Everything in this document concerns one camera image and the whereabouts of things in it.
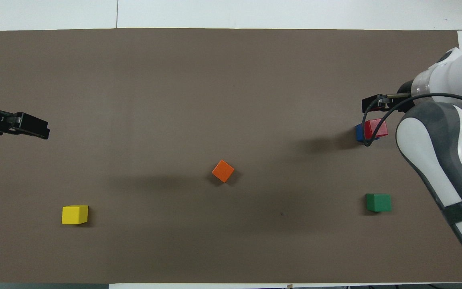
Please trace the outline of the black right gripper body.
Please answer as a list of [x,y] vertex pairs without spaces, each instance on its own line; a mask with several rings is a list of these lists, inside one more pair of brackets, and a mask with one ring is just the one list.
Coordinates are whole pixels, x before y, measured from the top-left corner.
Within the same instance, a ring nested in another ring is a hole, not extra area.
[[412,84],[413,84],[413,80],[409,80],[400,86],[400,88],[397,91],[397,94],[407,94],[407,96],[396,98],[395,99],[396,104],[399,104],[400,102],[403,102],[406,99],[409,99],[409,97],[411,97]]

